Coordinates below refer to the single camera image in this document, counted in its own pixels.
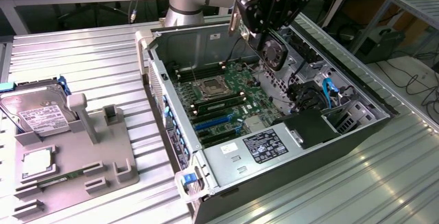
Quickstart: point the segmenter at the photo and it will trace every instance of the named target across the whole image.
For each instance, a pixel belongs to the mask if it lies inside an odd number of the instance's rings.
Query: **circuit board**
[[[214,86],[210,88],[210,92],[208,94],[214,95],[216,93],[221,93],[222,95],[216,95],[213,97],[206,96],[204,90],[206,90],[205,86],[208,87],[208,85]],[[251,72],[242,68],[240,64],[229,63],[224,74],[220,76],[196,79],[196,81],[189,81],[185,83],[174,83],[174,89],[190,119],[192,127],[197,131],[200,142],[205,147],[213,146],[234,137],[249,134],[255,131],[255,128],[257,129],[271,126],[272,121],[281,117],[280,112],[269,101],[269,97],[256,84],[256,79],[251,75]],[[226,105],[222,101],[222,106],[216,108],[220,109],[220,111],[217,111],[221,112],[220,117],[222,117],[222,119],[226,119],[225,117],[228,117],[226,121],[200,129],[198,125],[208,124],[209,122],[217,120],[217,117],[202,120],[201,122],[194,122],[197,117],[202,118],[208,117],[208,115],[194,116],[193,104],[201,103],[205,100],[217,100],[217,97],[221,97],[229,93],[240,93],[244,94],[245,97],[240,99],[242,101],[234,103],[230,102],[232,104],[226,103]],[[251,118],[251,120],[257,120],[257,126],[253,126],[253,129],[251,129],[245,123],[248,118]],[[221,134],[225,133],[233,135],[226,138],[214,139],[214,141],[208,139],[210,137],[216,138],[214,136],[220,137]]]

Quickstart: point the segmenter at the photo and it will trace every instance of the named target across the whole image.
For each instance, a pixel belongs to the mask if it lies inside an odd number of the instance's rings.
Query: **hard drive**
[[[64,78],[21,83],[8,89],[0,86],[0,92],[0,109],[20,133],[34,131],[45,137],[69,130],[68,122],[77,116],[66,108],[69,90]]]

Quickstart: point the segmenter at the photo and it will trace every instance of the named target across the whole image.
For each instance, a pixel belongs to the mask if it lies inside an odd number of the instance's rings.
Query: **slotted aluminum surface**
[[[439,0],[392,0],[392,2],[439,30]]]
[[[439,221],[439,137],[429,120],[392,96],[373,74],[313,23],[296,22],[331,50],[400,112],[337,161],[260,197],[210,223],[433,223]],[[140,88],[133,32],[141,25],[116,26],[16,37],[9,80],[62,73],[73,92],[88,96],[89,108],[114,103],[125,122],[140,183],[86,201],[32,223],[190,223],[173,185],[173,174]],[[0,206],[13,206],[8,175],[12,143],[1,120]],[[16,223],[0,208],[0,223]]]

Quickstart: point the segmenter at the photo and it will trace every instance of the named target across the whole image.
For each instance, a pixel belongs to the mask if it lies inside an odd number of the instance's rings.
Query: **hard drive label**
[[[244,138],[242,141],[259,164],[288,152],[273,129]]]
[[[18,115],[36,133],[48,132],[68,126],[66,119],[57,105],[18,112]]]

